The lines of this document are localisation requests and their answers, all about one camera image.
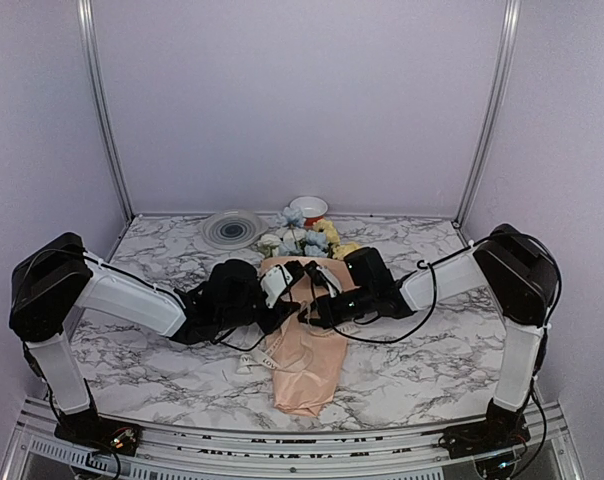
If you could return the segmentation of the yellow fake flower stem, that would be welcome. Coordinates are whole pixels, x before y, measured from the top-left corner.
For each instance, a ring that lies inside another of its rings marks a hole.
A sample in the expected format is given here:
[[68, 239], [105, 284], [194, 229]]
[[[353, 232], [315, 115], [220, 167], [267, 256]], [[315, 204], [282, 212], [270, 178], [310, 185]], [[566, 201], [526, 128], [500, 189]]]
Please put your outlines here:
[[343, 260], [347, 255], [362, 248], [362, 246], [356, 242], [344, 243], [341, 240], [334, 223], [330, 220], [320, 219], [316, 221], [312, 226], [312, 230], [316, 233], [323, 233], [326, 236], [330, 257], [333, 259]]

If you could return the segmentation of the blue fake flower stem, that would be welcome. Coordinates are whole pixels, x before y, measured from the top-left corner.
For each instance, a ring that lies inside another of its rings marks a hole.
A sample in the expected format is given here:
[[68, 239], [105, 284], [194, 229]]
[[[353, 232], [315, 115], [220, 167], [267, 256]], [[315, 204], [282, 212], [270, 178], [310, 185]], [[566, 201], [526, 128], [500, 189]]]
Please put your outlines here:
[[331, 257], [331, 244], [322, 222], [323, 216], [312, 219], [310, 227], [300, 208], [285, 207], [277, 216], [280, 226], [276, 233], [280, 243], [274, 248], [277, 256]]

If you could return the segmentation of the white fake rose stem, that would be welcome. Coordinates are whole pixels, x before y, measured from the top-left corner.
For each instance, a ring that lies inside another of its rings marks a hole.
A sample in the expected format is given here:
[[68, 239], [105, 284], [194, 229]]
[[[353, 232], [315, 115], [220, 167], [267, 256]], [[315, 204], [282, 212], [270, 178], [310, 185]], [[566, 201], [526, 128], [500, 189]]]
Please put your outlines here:
[[265, 233], [256, 243], [256, 249], [265, 258], [277, 257], [283, 240], [276, 234]]

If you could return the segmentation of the peach wrapping paper sheet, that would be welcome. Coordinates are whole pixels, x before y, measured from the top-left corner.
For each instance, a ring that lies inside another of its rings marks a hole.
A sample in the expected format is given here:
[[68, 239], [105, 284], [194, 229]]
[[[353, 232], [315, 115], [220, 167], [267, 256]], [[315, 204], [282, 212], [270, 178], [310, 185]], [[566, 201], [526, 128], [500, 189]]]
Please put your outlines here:
[[348, 351], [345, 337], [298, 320], [314, 297], [327, 293], [305, 276], [292, 288], [300, 308], [260, 348], [261, 364], [272, 372], [275, 407], [289, 414], [317, 416], [333, 401]]

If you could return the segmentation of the white ribbon strip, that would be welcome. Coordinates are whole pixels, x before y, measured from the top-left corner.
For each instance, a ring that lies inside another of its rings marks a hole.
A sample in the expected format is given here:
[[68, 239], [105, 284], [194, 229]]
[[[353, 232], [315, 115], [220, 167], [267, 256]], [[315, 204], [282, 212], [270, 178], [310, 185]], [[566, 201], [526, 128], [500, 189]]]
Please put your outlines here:
[[347, 339], [340, 330], [323, 330], [298, 319], [299, 314], [310, 312], [310, 305], [303, 302], [273, 334], [241, 355], [237, 372], [248, 374], [252, 367], [264, 367], [271, 372], [320, 380], [334, 370], [339, 372], [348, 351]]

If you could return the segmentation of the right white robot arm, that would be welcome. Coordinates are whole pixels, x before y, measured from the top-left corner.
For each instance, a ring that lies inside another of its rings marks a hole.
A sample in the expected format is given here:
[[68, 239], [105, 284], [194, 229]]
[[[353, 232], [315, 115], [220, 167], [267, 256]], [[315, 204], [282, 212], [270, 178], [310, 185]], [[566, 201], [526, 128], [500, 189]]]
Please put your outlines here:
[[477, 438], [497, 448], [516, 431], [516, 412], [526, 405], [531, 383], [543, 362], [549, 321], [560, 299], [559, 266], [537, 238], [510, 224], [487, 237], [396, 279], [379, 251], [364, 247], [348, 254], [343, 264], [355, 287], [342, 291], [338, 281], [315, 262], [305, 266], [311, 286], [324, 295], [312, 296], [317, 316], [312, 323], [325, 329], [367, 315], [405, 319], [418, 312], [431, 316], [437, 304], [486, 287], [503, 319], [506, 337], [501, 371], [492, 403], [498, 408], [483, 419]]

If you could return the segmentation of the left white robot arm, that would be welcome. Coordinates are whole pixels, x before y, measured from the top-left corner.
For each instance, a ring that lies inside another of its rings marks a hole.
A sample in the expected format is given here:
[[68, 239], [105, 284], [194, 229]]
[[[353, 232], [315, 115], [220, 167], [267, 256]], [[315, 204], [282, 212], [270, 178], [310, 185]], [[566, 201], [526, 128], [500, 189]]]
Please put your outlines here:
[[93, 310], [137, 324], [182, 345], [219, 344], [235, 329], [257, 325], [273, 333], [296, 310], [292, 287], [297, 261], [260, 274], [248, 262], [227, 260], [189, 291], [169, 290], [90, 254], [67, 232], [13, 270], [9, 327], [23, 342], [68, 426], [88, 445], [107, 438], [108, 423], [95, 413], [89, 387], [71, 353], [64, 323], [75, 309]]

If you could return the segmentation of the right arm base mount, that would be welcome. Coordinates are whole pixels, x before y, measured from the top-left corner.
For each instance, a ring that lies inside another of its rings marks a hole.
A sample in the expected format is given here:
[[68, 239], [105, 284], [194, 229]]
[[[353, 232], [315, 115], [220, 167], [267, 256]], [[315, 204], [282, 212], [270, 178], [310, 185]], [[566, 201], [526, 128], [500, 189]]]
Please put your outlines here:
[[491, 400], [481, 421], [446, 427], [438, 446], [447, 450], [451, 459], [506, 449], [528, 442], [524, 409], [511, 411]]

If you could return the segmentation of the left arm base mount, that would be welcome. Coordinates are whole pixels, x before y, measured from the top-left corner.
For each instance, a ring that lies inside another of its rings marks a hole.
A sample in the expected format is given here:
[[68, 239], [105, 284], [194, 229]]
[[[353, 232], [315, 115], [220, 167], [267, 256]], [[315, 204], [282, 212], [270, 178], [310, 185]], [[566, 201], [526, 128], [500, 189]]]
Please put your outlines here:
[[142, 427], [135, 423], [103, 417], [94, 408], [66, 415], [54, 410], [59, 439], [118, 455], [134, 456], [141, 439]]

